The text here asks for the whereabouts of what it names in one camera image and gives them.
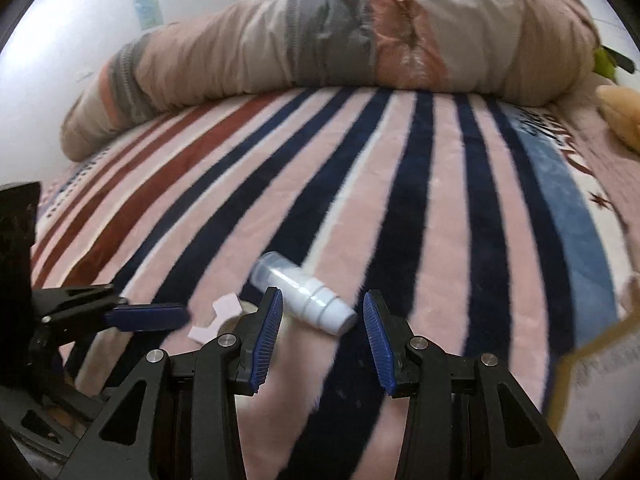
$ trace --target bed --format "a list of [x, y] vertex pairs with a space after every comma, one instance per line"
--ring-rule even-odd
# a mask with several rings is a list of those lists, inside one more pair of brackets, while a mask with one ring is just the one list
[[[275, 250], [359, 313], [378, 288], [447, 352], [496, 354], [544, 411], [558, 359], [625, 315], [633, 274], [578, 151], [586, 113], [340, 87], [163, 114], [43, 195], [34, 286], [113, 283], [208, 325], [224, 294], [259, 302], [248, 274]], [[101, 332], [66, 371], [98, 394], [153, 348], [198, 349], [189, 328]], [[362, 320], [338, 339], [285, 316], [266, 383], [236, 404], [250, 480], [395, 474], [408, 403], [383, 396]]]

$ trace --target silver screw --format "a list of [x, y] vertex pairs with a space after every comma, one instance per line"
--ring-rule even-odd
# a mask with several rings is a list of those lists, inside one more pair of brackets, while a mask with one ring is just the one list
[[421, 335], [412, 337], [411, 341], [409, 341], [409, 344], [411, 345], [411, 348], [415, 348], [416, 350], [424, 350], [425, 348], [427, 348], [427, 346], [429, 346], [429, 342], [427, 341], [427, 339], [422, 337]]
[[495, 366], [498, 364], [498, 358], [493, 354], [482, 354], [480, 360], [482, 364], [486, 366]]
[[238, 338], [233, 334], [223, 334], [218, 338], [218, 344], [220, 346], [233, 346], [238, 341]]
[[162, 361], [163, 358], [164, 352], [159, 348], [152, 350], [146, 355], [146, 360], [150, 363], [157, 363], [158, 361]]

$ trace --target plush toy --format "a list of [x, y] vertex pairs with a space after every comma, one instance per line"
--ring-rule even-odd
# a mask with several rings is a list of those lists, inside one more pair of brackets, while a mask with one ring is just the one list
[[623, 86], [599, 86], [600, 111], [626, 147], [640, 154], [640, 92]]

